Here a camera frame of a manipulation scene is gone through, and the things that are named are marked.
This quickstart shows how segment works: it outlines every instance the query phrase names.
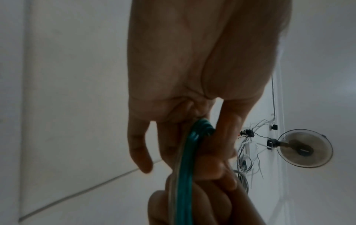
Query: hand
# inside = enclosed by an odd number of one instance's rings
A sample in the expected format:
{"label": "hand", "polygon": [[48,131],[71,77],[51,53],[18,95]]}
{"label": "hand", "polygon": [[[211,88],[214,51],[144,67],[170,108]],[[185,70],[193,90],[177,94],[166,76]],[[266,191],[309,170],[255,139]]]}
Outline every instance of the hand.
{"label": "hand", "polygon": [[[272,74],[290,0],[133,0],[129,37],[130,155],[152,170],[145,144],[157,122],[162,159],[172,167],[183,133],[209,118],[224,99],[216,132],[205,152],[223,161],[234,154],[241,126]],[[197,167],[211,160],[208,155]],[[214,171],[221,177],[223,169]]]}
{"label": "hand", "polygon": [[[150,225],[169,224],[167,183],[165,191],[156,191],[149,199]],[[192,214],[194,225],[265,225],[240,184],[233,191],[223,191],[213,181],[193,183]]]}

